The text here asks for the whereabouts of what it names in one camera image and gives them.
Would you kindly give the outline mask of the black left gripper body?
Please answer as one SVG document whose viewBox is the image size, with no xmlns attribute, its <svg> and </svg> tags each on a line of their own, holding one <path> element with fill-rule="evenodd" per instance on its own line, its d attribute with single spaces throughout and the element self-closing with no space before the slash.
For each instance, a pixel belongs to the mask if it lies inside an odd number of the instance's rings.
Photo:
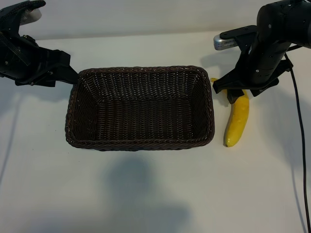
<svg viewBox="0 0 311 233">
<path fill-rule="evenodd" d="M 55 81 L 48 80 L 51 74 L 37 76 L 40 62 L 43 61 L 42 49 L 30 36 L 20 38 L 0 34 L 0 76 L 15 81 L 15 85 L 39 85 L 54 87 Z"/>
</svg>

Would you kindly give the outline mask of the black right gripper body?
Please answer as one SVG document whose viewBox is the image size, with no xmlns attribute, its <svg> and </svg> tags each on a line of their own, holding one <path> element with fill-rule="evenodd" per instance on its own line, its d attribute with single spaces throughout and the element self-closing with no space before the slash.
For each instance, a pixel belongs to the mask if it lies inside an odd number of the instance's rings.
<svg viewBox="0 0 311 233">
<path fill-rule="evenodd" d="M 284 40 L 263 41 L 257 35 L 236 64 L 238 89 L 260 90 L 267 86 L 290 45 Z"/>
</svg>

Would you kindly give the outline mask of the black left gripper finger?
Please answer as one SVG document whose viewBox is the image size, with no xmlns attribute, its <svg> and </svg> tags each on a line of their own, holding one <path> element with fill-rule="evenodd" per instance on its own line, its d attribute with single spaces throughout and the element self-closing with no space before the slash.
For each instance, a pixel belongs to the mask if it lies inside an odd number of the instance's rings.
<svg viewBox="0 0 311 233">
<path fill-rule="evenodd" d="M 50 71 L 63 67 L 70 69 L 70 55 L 61 50 L 42 49 L 42 69 Z"/>
<path fill-rule="evenodd" d="M 71 67 L 56 67 L 52 72 L 53 72 L 53 79 L 56 81 L 68 84 L 78 83 L 79 75 Z"/>
</svg>

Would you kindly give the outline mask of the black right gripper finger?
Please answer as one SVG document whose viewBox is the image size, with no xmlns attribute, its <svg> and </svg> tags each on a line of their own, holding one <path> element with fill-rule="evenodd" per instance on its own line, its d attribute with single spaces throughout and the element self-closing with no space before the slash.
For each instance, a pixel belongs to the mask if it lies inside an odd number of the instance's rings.
<svg viewBox="0 0 311 233">
<path fill-rule="evenodd" d="M 213 89 L 216 94 L 222 90 L 240 90 L 242 89 L 242 83 L 238 70 L 234 68 L 222 78 L 213 82 Z"/>
<path fill-rule="evenodd" d="M 241 89 L 228 89 L 227 90 L 227 99 L 230 104 L 234 104 L 236 100 L 243 95 L 244 95 L 244 92 Z"/>
</svg>

